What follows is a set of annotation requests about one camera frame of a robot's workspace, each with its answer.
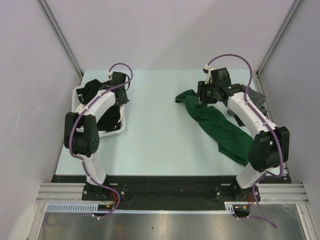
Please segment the green t shirt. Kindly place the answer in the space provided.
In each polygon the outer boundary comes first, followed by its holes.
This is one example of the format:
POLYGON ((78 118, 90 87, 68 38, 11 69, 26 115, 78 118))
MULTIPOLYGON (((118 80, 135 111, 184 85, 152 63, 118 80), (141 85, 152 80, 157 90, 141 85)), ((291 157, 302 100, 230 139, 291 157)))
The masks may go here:
POLYGON ((175 97, 176 103, 185 105, 190 117, 218 144, 218 151, 234 162, 246 166, 253 138, 231 123, 214 106, 197 104, 197 93, 190 89, 175 97))

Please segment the white plastic basket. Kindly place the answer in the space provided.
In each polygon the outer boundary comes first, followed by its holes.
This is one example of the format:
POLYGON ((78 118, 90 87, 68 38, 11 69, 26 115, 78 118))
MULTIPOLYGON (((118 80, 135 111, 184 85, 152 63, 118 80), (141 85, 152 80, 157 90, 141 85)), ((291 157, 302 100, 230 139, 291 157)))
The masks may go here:
MULTIPOLYGON (((77 90, 80 89, 82 89, 82 87, 78 86, 72 91, 72 112, 80 113, 85 106, 81 102, 81 95, 77 92, 77 90)), ((107 111, 105 111, 105 113, 97 123, 99 137, 104 138, 111 135, 119 134, 125 129, 125 126, 125 106, 112 106, 107 111)))

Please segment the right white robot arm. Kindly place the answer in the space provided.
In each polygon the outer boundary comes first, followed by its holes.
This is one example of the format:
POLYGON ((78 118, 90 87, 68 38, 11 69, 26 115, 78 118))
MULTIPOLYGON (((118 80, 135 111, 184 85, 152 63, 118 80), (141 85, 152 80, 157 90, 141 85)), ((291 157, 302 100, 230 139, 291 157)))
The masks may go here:
POLYGON ((235 185, 230 188, 231 196, 242 201, 249 194, 249 189, 264 174, 279 168, 282 174, 284 164, 289 159, 290 132, 269 120, 249 98, 241 84, 231 82, 228 70, 215 69, 205 65, 204 81, 197 84, 197 104, 223 103, 233 111, 249 130, 253 143, 248 153, 249 163, 235 177, 235 185))

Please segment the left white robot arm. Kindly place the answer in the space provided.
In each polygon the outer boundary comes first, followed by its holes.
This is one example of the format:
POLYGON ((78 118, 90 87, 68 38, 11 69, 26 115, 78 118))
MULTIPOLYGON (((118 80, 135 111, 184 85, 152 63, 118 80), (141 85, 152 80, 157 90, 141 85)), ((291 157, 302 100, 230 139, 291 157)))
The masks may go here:
POLYGON ((95 185, 93 194, 100 200, 110 196, 111 188, 104 184, 107 173, 96 152, 103 133, 113 133, 122 127, 131 79, 126 73, 112 71, 105 82, 98 79, 87 82, 75 90, 78 107, 65 115, 64 146, 80 161, 87 182, 95 185))

